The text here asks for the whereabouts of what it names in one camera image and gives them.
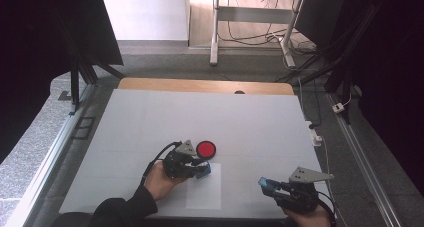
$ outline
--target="black curtain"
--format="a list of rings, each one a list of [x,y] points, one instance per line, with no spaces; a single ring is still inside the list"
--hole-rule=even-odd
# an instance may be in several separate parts
[[[423,10],[423,0],[384,0],[351,64],[363,115],[424,195]]]
[[[43,107],[51,81],[70,70],[59,22],[84,57],[122,64],[103,0],[0,0],[0,162]]]

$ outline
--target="table leg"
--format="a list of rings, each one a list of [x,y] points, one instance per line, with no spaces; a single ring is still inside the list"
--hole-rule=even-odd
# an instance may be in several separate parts
[[[219,0],[213,0],[213,34],[210,59],[211,66],[216,66],[218,64],[218,10]]]
[[[78,72],[78,61],[75,57],[72,57],[71,64],[71,97],[72,106],[70,115],[74,115],[79,107],[79,72]]]
[[[297,3],[294,6],[293,14],[291,16],[291,20],[289,22],[289,25],[287,27],[286,34],[284,35],[284,38],[280,38],[280,46],[283,49],[284,59],[286,60],[287,67],[288,68],[294,68],[296,65],[293,61],[293,57],[290,53],[289,48],[289,41],[290,36],[293,31],[294,23],[296,22],[297,15],[299,14],[300,5],[302,4],[303,0],[298,0]]]

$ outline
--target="red disc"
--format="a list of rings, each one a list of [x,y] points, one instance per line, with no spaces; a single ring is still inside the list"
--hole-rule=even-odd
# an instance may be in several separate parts
[[[202,141],[196,147],[197,155],[202,159],[212,159],[216,153],[215,145],[210,141]]]

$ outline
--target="white tabletop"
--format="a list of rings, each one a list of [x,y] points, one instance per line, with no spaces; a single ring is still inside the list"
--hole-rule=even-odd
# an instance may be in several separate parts
[[[177,186],[153,217],[282,218],[257,182],[321,171],[308,131],[296,96],[115,90],[60,212],[129,199],[163,147],[190,139],[215,143],[212,174]]]

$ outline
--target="metal rail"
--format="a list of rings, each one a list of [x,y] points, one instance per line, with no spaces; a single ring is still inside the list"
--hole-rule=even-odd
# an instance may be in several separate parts
[[[336,102],[331,98],[330,94],[327,94],[327,99],[331,106],[336,104]],[[387,197],[386,191],[380,185],[380,182],[378,181],[378,178],[372,166],[370,165],[368,158],[362,150],[361,144],[356,138],[352,127],[344,122],[341,115],[336,114],[336,118],[340,125],[340,129],[342,130],[349,144],[352,154],[355,157],[356,163],[358,164],[359,169],[364,176],[365,182],[368,185],[368,189],[375,198],[375,202],[381,212],[381,215],[383,216],[384,221],[386,222],[386,225],[391,227],[402,226],[392,204],[390,203],[389,198]]]
[[[62,150],[68,142],[68,139],[74,130],[79,118],[85,112],[86,107],[89,105],[89,100],[93,97],[94,86],[87,85],[81,95],[81,106],[74,115],[68,115],[65,122],[56,136],[53,144],[51,145],[46,157],[41,162],[40,167],[35,173],[31,183],[25,191],[23,197],[19,201],[19,204],[13,211],[9,220],[7,221],[7,227],[19,227],[24,226],[29,215],[31,214],[32,208],[34,207],[40,193],[47,182],[53,168],[59,158]]]

